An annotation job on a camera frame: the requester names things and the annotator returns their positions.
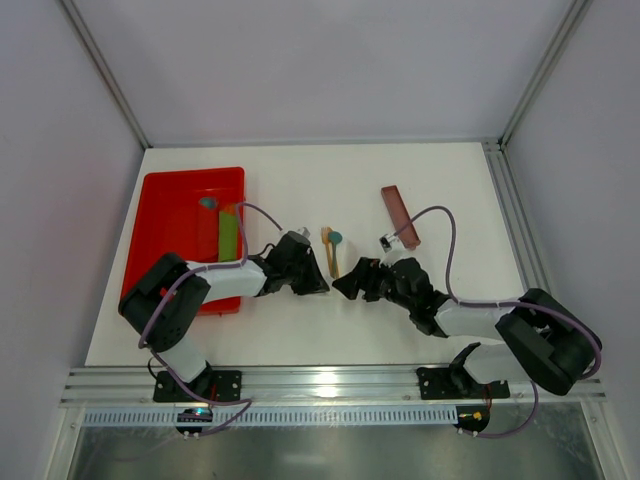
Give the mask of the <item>aluminium frame post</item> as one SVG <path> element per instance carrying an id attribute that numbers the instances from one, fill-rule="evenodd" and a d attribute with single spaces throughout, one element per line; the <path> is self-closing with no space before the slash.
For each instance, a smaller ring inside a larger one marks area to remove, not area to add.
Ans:
<path id="1" fill-rule="evenodd" d="M 573 0 L 570 2 L 499 138 L 499 145 L 502 150 L 514 138 L 536 99 L 551 78 L 555 67 L 558 65 L 592 4 L 592 0 Z"/>
<path id="2" fill-rule="evenodd" d="M 143 150 L 152 147 L 147 135 L 134 114 L 123 90 L 121 89 L 115 75 L 110 68 L 108 61 L 101 51 L 97 41 L 95 40 L 89 25 L 83 18 L 83 15 L 76 4 L 72 0 L 57 1 L 63 15 L 69 23 L 72 31 L 76 35 L 79 43 L 84 49 L 93 68 L 95 69 L 102 84 L 106 88 L 109 96 L 119 110 L 131 133 L 136 138 Z"/>

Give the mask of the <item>teal spoon in tray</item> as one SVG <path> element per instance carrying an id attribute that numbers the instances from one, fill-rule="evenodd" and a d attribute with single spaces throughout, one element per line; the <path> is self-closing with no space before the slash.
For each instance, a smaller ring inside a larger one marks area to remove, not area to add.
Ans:
<path id="1" fill-rule="evenodd" d="M 206 209 L 214 210 L 218 207 L 218 201 L 214 197 L 202 197 L 199 204 Z"/>

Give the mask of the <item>red plastic tray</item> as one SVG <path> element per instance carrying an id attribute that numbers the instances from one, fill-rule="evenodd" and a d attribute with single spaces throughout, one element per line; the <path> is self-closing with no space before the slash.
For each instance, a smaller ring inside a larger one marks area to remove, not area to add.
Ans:
<path id="1" fill-rule="evenodd" d="M 199 204 L 214 197 L 214 210 Z M 166 253 L 199 263 L 218 262 L 218 213 L 245 200 L 241 167 L 150 173 L 144 177 L 121 293 L 126 294 Z M 242 256 L 238 230 L 238 259 Z"/>

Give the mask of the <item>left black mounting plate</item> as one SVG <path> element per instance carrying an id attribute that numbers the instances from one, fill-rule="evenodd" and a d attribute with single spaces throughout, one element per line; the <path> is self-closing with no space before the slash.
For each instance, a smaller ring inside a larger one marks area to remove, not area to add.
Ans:
<path id="1" fill-rule="evenodd" d="M 197 396 L 215 402 L 229 403 L 241 397 L 242 372 L 240 370 L 205 370 L 186 386 Z M 191 402 L 187 394 L 167 371 L 156 375 L 153 392 L 156 403 Z"/>

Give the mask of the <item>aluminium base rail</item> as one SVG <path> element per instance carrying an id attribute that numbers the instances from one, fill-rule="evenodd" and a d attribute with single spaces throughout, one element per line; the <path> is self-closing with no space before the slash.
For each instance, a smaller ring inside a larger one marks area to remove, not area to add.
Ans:
<path id="1" fill-rule="evenodd" d="M 218 366 L 213 370 L 240 370 L 240 399 L 267 405 L 366 405 L 366 404 L 525 404 L 534 400 L 527 381 L 508 381 L 510 397 L 482 400 L 422 400 L 416 370 L 433 365 L 345 366 Z M 62 407 L 149 406 L 158 368 L 86 367 L 73 369 L 64 386 Z"/>

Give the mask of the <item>right side aluminium rail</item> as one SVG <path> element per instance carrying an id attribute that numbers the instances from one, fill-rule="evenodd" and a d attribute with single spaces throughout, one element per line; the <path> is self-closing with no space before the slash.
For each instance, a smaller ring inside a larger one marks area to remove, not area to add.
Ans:
<path id="1" fill-rule="evenodd" d="M 550 278 L 508 155 L 497 139 L 483 142 L 482 148 L 521 282 L 527 288 L 537 287 L 551 293 Z"/>

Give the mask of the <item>orange plastic fork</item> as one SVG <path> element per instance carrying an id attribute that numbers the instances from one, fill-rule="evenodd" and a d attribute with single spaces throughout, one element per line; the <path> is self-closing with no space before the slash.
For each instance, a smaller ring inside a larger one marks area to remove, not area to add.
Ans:
<path id="1" fill-rule="evenodd" d="M 322 243 L 323 243 L 324 248 L 325 248 L 329 276 L 333 277 L 333 255 L 332 255 L 331 242 L 329 240 L 329 233 L 331 231 L 332 231 L 332 229 L 330 227 L 328 227 L 328 226 L 323 226 L 321 228 L 321 239 L 322 239 Z"/>

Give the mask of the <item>teal plastic spoon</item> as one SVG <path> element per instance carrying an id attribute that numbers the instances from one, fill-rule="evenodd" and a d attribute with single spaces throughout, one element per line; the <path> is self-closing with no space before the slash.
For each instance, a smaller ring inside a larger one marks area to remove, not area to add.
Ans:
<path id="1" fill-rule="evenodd" d="M 338 246 L 342 242 L 343 237 L 342 237 L 340 232 L 332 230 L 329 233 L 329 240 L 330 240 L 331 244 L 335 243 L 337 245 L 337 250 L 338 250 Z"/>

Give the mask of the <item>green rolled napkin bundle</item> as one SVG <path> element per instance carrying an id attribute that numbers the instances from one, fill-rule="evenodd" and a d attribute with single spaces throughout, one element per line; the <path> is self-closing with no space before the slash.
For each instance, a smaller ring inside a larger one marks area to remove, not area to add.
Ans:
<path id="1" fill-rule="evenodd" d="M 218 213 L 218 261 L 231 262 L 238 258 L 238 221 L 236 205 L 228 204 Z"/>

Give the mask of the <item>right aluminium frame post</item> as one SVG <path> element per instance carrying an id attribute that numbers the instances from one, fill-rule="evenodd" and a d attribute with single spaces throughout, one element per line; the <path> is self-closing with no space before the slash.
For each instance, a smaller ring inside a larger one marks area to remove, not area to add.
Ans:
<path id="1" fill-rule="evenodd" d="M 514 138 L 536 99 L 551 78 L 555 67 L 558 65 L 592 4 L 592 0 L 573 0 L 570 2 L 499 138 L 499 145 L 502 150 Z"/>

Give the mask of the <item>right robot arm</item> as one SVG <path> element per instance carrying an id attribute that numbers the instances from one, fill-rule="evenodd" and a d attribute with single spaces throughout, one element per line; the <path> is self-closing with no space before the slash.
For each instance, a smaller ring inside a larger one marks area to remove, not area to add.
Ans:
<path id="1" fill-rule="evenodd" d="M 486 385 L 531 381 L 564 396 L 601 364 L 598 337 L 541 289 L 496 304 L 462 302 L 438 291 L 410 257 L 361 258 L 333 286 L 349 300 L 386 300 L 405 309 L 425 335 L 473 338 L 442 372 L 447 394 L 471 397 Z"/>

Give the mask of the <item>black mounting plate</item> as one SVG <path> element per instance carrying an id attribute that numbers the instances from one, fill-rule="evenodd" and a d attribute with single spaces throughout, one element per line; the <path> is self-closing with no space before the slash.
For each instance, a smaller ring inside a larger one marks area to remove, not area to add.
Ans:
<path id="1" fill-rule="evenodd" d="M 420 367 L 416 375 L 422 400 L 507 399 L 511 395 L 507 382 L 481 384 L 462 368 Z"/>
<path id="2" fill-rule="evenodd" d="M 197 396 L 215 402 L 229 403 L 241 397 L 242 372 L 240 370 L 205 370 L 186 386 Z M 187 394 L 167 371 L 156 375 L 153 392 L 156 403 L 191 402 Z"/>

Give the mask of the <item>white paper napkin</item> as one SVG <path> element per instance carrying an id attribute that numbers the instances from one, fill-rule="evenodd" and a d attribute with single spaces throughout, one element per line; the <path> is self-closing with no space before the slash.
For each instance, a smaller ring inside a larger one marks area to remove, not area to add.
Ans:
<path id="1" fill-rule="evenodd" d="M 321 272 L 323 273 L 324 279 L 326 280 L 327 284 L 331 285 L 334 281 L 334 278 L 330 275 L 329 272 L 330 261 L 326 253 L 326 248 L 323 248 L 321 253 Z M 343 277 L 351 272 L 359 260 L 359 253 L 356 245 L 347 237 L 344 237 L 343 240 L 336 246 L 336 255 L 339 277 Z"/>

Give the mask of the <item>brown utensil case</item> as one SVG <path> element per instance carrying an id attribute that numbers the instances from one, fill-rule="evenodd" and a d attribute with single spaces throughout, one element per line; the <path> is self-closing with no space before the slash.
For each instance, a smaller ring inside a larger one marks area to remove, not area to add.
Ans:
<path id="1" fill-rule="evenodd" d="M 393 234 L 407 250 L 415 250 L 421 244 L 421 240 L 410 223 L 410 215 L 398 187 L 382 187 L 381 196 L 394 228 Z"/>

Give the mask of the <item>left aluminium frame post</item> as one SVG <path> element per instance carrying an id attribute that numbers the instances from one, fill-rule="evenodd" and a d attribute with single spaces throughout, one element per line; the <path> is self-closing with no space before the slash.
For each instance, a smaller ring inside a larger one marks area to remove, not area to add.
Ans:
<path id="1" fill-rule="evenodd" d="M 95 40 L 89 25 L 83 18 L 83 15 L 76 4 L 72 0 L 57 1 L 63 15 L 69 23 L 72 31 L 76 35 L 79 43 L 84 49 L 93 68 L 95 69 L 102 84 L 106 88 L 109 96 L 119 110 L 131 133 L 136 138 L 143 150 L 152 147 L 147 135 L 134 114 L 123 90 L 121 89 L 115 75 L 110 68 L 108 61 L 101 51 L 97 41 Z"/>

